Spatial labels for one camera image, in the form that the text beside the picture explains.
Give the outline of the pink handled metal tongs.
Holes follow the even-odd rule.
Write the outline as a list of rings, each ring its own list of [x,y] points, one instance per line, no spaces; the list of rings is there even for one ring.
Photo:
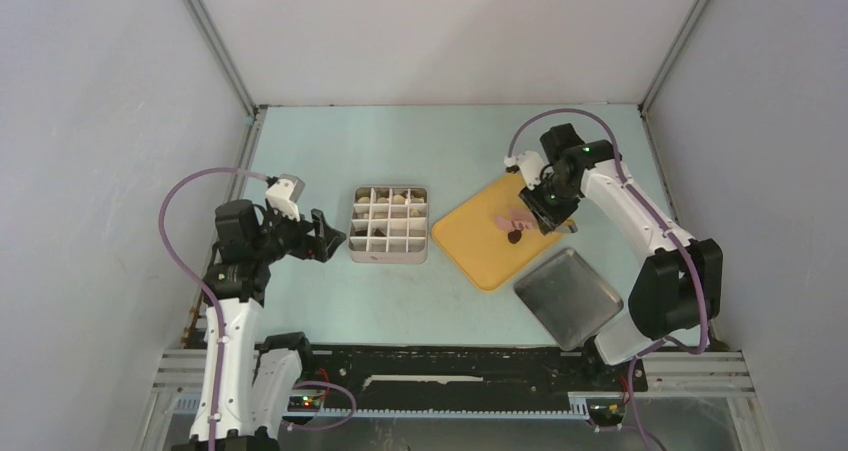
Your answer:
[[[538,228],[538,222],[533,213],[518,207],[511,207],[506,216],[496,215],[494,221],[499,229],[507,233]]]

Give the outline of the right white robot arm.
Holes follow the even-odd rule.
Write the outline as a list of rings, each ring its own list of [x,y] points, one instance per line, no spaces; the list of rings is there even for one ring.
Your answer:
[[[682,346],[678,335],[697,329],[698,342],[685,346],[703,353],[709,322],[721,299],[723,252],[713,239],[697,239],[663,213],[629,172],[614,137],[586,142],[570,124],[550,128],[543,151],[508,152],[506,170],[525,182],[519,193],[538,228],[549,234],[593,202],[625,237],[641,263],[626,314],[596,335],[597,352],[581,363],[585,382],[606,389],[622,374],[621,363],[666,343]]]

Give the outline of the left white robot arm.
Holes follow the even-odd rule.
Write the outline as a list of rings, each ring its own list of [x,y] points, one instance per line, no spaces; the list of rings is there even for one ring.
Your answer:
[[[292,257],[327,262],[344,243],[318,209],[291,219],[239,199],[215,211],[218,256],[202,278],[210,291],[201,400],[184,450],[277,450],[285,404],[316,374],[302,332],[256,342],[270,267]]]

